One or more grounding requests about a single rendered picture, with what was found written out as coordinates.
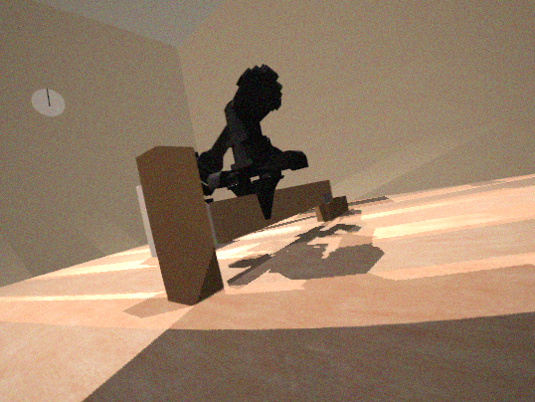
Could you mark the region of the long brown wooden rail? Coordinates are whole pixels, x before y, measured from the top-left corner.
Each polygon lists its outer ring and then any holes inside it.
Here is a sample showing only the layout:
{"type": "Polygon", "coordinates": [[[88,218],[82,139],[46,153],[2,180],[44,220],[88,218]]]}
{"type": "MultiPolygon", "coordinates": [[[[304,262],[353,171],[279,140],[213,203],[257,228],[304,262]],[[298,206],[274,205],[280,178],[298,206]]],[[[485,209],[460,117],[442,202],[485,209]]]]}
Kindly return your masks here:
{"type": "Polygon", "coordinates": [[[324,204],[323,194],[333,194],[329,180],[274,190],[270,219],[266,220],[256,194],[209,203],[217,244],[226,244],[250,233],[324,204]]]}

